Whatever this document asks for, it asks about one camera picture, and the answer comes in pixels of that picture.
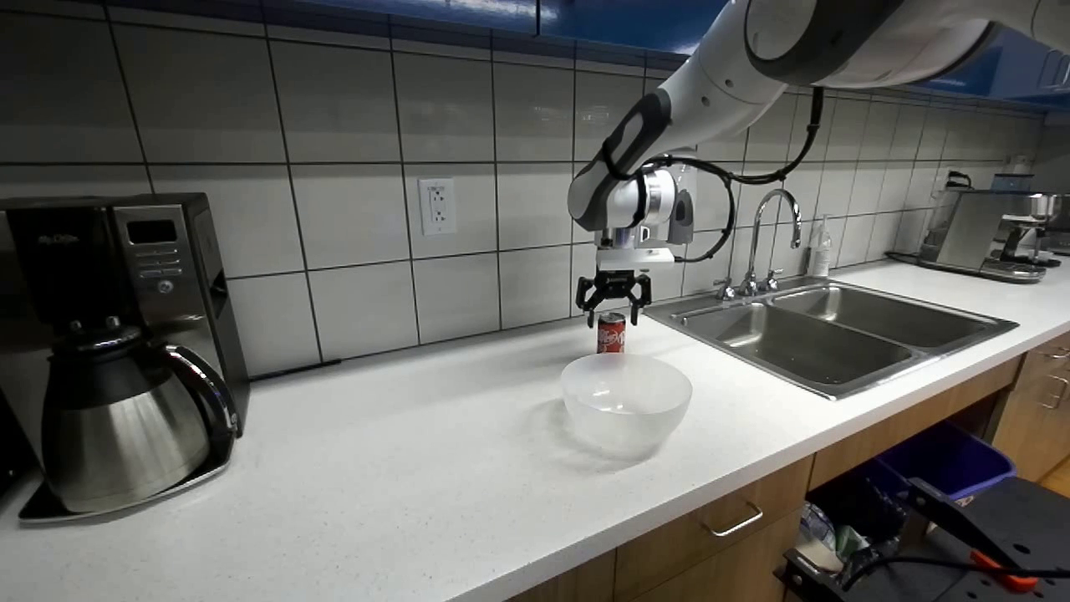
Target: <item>coffee pot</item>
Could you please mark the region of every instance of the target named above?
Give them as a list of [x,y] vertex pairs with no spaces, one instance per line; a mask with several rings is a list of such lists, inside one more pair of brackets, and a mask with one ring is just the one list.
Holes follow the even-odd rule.
[[68,510],[151,501],[201,465],[224,465],[233,432],[227,384],[178,345],[136,326],[54,345],[42,458]]

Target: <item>white countertop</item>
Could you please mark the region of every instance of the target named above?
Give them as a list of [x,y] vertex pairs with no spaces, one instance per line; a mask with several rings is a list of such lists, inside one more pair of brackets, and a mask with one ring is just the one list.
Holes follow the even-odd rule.
[[1070,326],[1070,269],[999,285],[908,264],[835,281],[1019,326],[847,400],[656,320],[630,345],[697,398],[647,460],[571,446],[558,372],[581,324],[381,355],[251,393],[231,472],[155,508],[64,528],[0,514],[0,599],[504,599],[807,458]]

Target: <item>sink basin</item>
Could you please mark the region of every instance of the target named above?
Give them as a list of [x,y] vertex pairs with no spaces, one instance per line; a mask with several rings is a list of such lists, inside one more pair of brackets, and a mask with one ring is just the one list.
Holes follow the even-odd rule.
[[831,281],[750,300],[694,296],[647,315],[825,398],[856,393],[910,364],[1015,326]]
[[735,357],[835,398],[915,360],[915,352],[902,345],[768,303],[650,315],[698,340],[727,349]]
[[902,300],[893,295],[843,285],[792,286],[775,295],[774,308],[870,331],[876,339],[915,349],[922,355],[961,352],[1015,326],[1015,320]]

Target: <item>electrical outlet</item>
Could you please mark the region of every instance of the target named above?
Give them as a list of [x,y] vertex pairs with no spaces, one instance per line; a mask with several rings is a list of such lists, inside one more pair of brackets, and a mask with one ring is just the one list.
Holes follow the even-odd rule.
[[456,181],[420,181],[425,233],[458,233],[458,191]]

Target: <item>backsplash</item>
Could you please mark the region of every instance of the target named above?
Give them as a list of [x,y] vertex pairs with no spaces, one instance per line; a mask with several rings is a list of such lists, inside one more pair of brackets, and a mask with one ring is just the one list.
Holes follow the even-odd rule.
[[[568,177],[665,74],[571,56],[43,2],[0,12],[0,197],[204,191],[254,374],[558,320],[592,269]],[[807,93],[698,155],[767,169],[802,139]],[[950,168],[1026,169],[1045,113],[921,93],[831,93],[791,177],[835,264],[914,252]],[[681,169],[708,246],[720,181]],[[456,233],[425,233],[420,181],[456,185]],[[708,264],[656,296],[738,281],[756,201]],[[760,266],[801,274],[767,214]]]

